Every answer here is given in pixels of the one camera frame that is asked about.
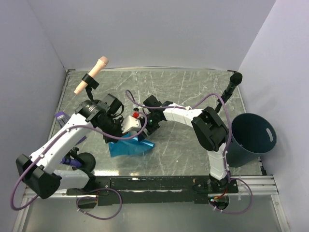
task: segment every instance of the white arm segment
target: white arm segment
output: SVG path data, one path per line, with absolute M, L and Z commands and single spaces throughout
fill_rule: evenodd
M 181 106 L 181 105 L 173 103 L 169 106 Z M 183 110 L 177 108 L 169 108 L 165 109 L 163 113 L 167 121 L 180 122 L 185 125 L 188 125 L 189 127 L 193 127 L 191 121 L 193 120 L 194 117 L 199 116 L 202 113 L 202 110 L 201 109 Z
M 34 161 L 48 146 L 54 138 L 56 138 L 62 131 L 74 125 L 86 125 L 92 127 L 91 122 L 86 122 L 86 118 L 80 114 L 73 114 L 66 125 L 58 131 L 46 144 L 31 154 L 31 161 Z M 65 133 L 45 154 L 37 166 L 44 166 L 44 171 L 51 174 L 60 164 L 62 158 L 77 144 L 77 142 L 88 134 L 91 130 L 87 128 L 76 128 Z
M 179 106 L 179 105 L 173 103 L 169 106 Z M 183 110 L 177 108 L 169 108 L 165 109 L 163 113 L 167 121 L 180 122 L 185 125 L 188 125 L 189 127 L 193 127 L 191 121 L 193 120 L 194 117 L 199 116 L 202 113 L 202 110 L 201 109 Z M 217 152 L 207 151 L 209 157 L 209 163 L 211 166 L 211 176 L 216 178 L 217 180 L 223 179 L 227 174 L 226 171 L 228 171 L 228 167 L 227 170 L 225 169 L 224 159 L 222 155 L 224 147 L 225 144 L 222 144 Z
M 225 143 L 219 147 L 218 151 L 207 151 L 209 163 L 211 165 L 211 176 L 217 180 L 223 179 L 227 175 L 227 169 L 224 166 L 223 150 L 225 148 Z
M 61 176 L 58 190 L 73 188 L 83 189 L 89 181 L 88 175 L 79 169 L 75 171 L 55 170 L 54 173 Z

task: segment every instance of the beige object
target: beige object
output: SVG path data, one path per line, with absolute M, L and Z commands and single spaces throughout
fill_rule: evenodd
M 95 76 L 100 72 L 102 69 L 106 67 L 108 64 L 108 59 L 106 57 L 101 57 L 98 59 L 97 64 L 92 68 L 92 70 L 88 73 L 89 76 L 95 78 Z M 81 83 L 76 87 L 74 93 L 79 94 L 82 92 L 88 84 L 85 81 L 81 81 Z

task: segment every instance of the metal frame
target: metal frame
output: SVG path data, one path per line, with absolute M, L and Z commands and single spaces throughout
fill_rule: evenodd
M 138 70 L 138 71 L 140 71 L 140 70 L 145 70 L 145 71 L 149 71 L 149 70 L 156 70 L 156 71 L 160 71 L 160 70 L 163 70 L 163 71 L 182 71 L 182 70 L 184 70 L 184 71 L 187 71 L 187 70 L 194 71 L 194 70 L 198 70 L 198 71 L 201 71 L 201 70 L 205 70 L 205 69 L 182 69 L 182 68 L 177 68 L 177 67 L 165 67 L 165 68 L 164 67 L 157 67 L 157 68 L 143 68 L 143 67 L 139 68 L 139 67 L 136 67 L 136 68 L 114 68 L 114 69 L 105 69 L 105 70 L 110 72 L 110 71 L 123 71 L 123 70 Z M 61 96 L 60 96 L 60 99 L 59 99 L 59 103 L 58 103 L 56 112 L 58 112 L 59 109 L 60 109 L 60 105 L 61 105 L 61 102 L 63 100 L 63 96 L 64 96 L 64 93 L 65 93 L 69 78 L 70 78 L 70 70 L 67 71 L 67 76 L 66 76 L 66 79 L 65 79 L 65 82 L 64 82 L 64 86 L 63 86 L 63 89 L 62 89 L 62 93 L 61 93 Z M 239 96 L 240 96 L 240 100 L 241 100 L 244 112 L 246 112 L 245 105 L 243 103 L 243 99 L 242 99 L 239 87 L 237 87 L 237 90 L 238 90 L 238 93 L 239 93 Z M 55 127 L 55 123 L 56 123 L 56 119 L 54 119 L 54 121 L 53 121 L 48 139 L 50 139 L 52 137 L 53 130 L 54 130 L 54 127 Z M 274 209 L 275 209 L 281 230 L 283 232 L 290 232 L 291 231 L 290 228 L 289 228 L 289 224 L 287 222 L 287 219 L 286 219 L 286 215 L 284 213 L 283 206 L 282 206 L 280 198 L 279 198 L 279 192 L 278 192 L 274 177 L 272 175 L 235 176 L 235 177 L 241 178 L 242 180 L 244 180 L 249 185 L 249 187 L 251 188 L 254 195 L 271 195 L 272 200 L 273 200 Z M 244 184 L 242 184 L 240 181 L 238 181 L 238 188 L 239 188 L 239 193 L 229 193 L 227 195 L 229 195 L 229 196 L 233 196 L 233 195 L 235 196 L 236 195 L 236 196 L 241 197 L 241 196 L 245 196 L 245 195 L 250 194 L 249 191 L 247 190 L 247 188 L 244 186 Z M 74 196 L 74 195 L 69 196 L 66 193 L 67 193 L 66 190 L 59 190 L 59 191 L 56 191 L 51 196 L 51 198 L 75 198 L 75 199 L 77 198 L 77 196 Z M 35 195 L 36 195 L 36 193 L 34 191 L 32 191 L 30 188 L 26 187 L 25 193 L 24 193 L 24 196 L 23 196 L 23 200 L 22 200 L 22 205 L 29 202 L 31 200 L 31 198 L 34 197 Z M 217 195 L 220 195 L 220 194 L 208 194 L 208 196 L 217 196 Z M 17 219 L 15 221 L 13 232 L 22 232 L 26 218 L 27 218 L 28 210 L 29 210 L 29 207 L 27 207 L 23 210 L 20 210 L 18 212 L 18 216 L 17 216 Z

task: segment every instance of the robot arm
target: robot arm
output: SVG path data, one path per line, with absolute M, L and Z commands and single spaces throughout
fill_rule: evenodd
M 56 168 L 75 144 L 96 127 L 117 137 L 122 137 L 131 130 L 139 131 L 141 129 L 139 120 L 132 116 L 127 116 L 123 120 L 121 117 L 115 117 L 120 107 L 122 103 L 110 94 L 103 101 L 86 100 L 81 103 L 66 125 L 46 144 L 33 152 L 30 157 L 21 155 L 17 158 L 17 169 L 21 175 L 29 165 L 41 157 L 27 173 L 23 182 L 42 199 L 48 198 L 58 189 L 83 189 L 85 186 L 94 184 L 95 178 L 87 170 L 61 171 Z M 104 139 L 106 142 L 117 142 L 107 137 Z M 52 145 L 51 148 L 42 155 L 42 152 L 50 145 Z
M 173 107 L 167 109 L 149 109 L 149 114 L 147 115 L 148 124 L 146 126 L 148 135 L 160 128 L 160 121 L 175 121 L 192 127 L 200 145 L 208 151 L 211 166 L 210 176 L 214 178 L 213 180 L 215 182 L 218 182 L 219 186 L 224 186 L 227 183 L 226 175 L 229 169 L 228 167 L 225 168 L 225 160 L 222 153 L 228 137 L 228 128 L 213 108 L 179 109 L 175 108 L 179 105 L 171 101 L 166 101 L 162 104 L 153 95 L 143 103 L 150 107 Z M 146 137 L 147 135 L 143 133 L 139 139 L 142 140 Z

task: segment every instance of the black end effector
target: black end effector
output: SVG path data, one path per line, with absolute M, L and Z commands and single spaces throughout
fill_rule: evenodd
M 123 104 L 112 94 L 108 94 L 102 101 L 95 100 L 95 102 L 86 100 L 82 102 L 75 110 L 75 113 L 79 113 L 86 118 L 87 122 L 91 122 L 94 127 L 99 127 L 105 133 L 113 136 L 123 136 L 121 131 L 122 118 L 115 119 L 116 112 Z M 111 139 L 103 136 L 106 143 L 114 142 L 118 140 Z
M 93 79 L 91 76 L 89 76 L 89 74 L 85 74 L 82 80 L 88 84 L 85 90 L 86 90 L 88 98 L 93 102 L 94 100 L 93 100 L 93 95 L 91 91 L 92 89 L 96 89 L 99 86 L 99 83 L 95 79 Z
M 199 144 L 206 150 L 218 151 L 225 142 L 228 129 L 212 107 L 208 106 L 202 110 L 202 113 L 194 117 L 191 123 Z
M 228 83 L 228 86 L 226 88 L 226 90 L 224 90 L 221 98 L 224 101 L 224 103 L 226 103 L 230 97 L 233 95 L 234 90 L 236 89 L 236 87 L 242 82 L 242 74 L 239 72 L 234 73 L 231 77 L 230 77 L 230 82 Z M 218 105 L 215 108 L 215 111 L 218 113 L 221 109 L 222 103 L 220 102 L 220 100 L 218 99 Z
M 168 106 L 170 104 L 173 104 L 173 102 L 166 101 L 162 104 L 160 101 L 158 101 L 157 98 L 155 98 L 154 95 L 151 95 L 143 102 L 143 104 L 145 106 L 150 106 L 150 107 L 162 107 L 162 106 Z M 164 110 L 165 109 L 148 109 L 149 111 L 149 114 L 147 114 L 148 123 L 146 126 L 147 135 L 151 135 L 157 129 L 160 128 L 159 122 L 166 121 L 166 118 L 163 113 Z M 142 118 L 141 124 L 143 124 L 144 122 L 145 122 L 145 119 Z M 147 135 L 145 133 L 140 134 L 140 136 L 138 136 L 139 141 L 145 139 Z
M 32 164 L 29 157 L 24 154 L 16 160 L 19 175 Z M 35 191 L 42 199 L 46 199 L 54 194 L 60 186 L 61 177 L 55 174 L 48 174 L 43 167 L 34 165 L 26 174 L 23 182 Z

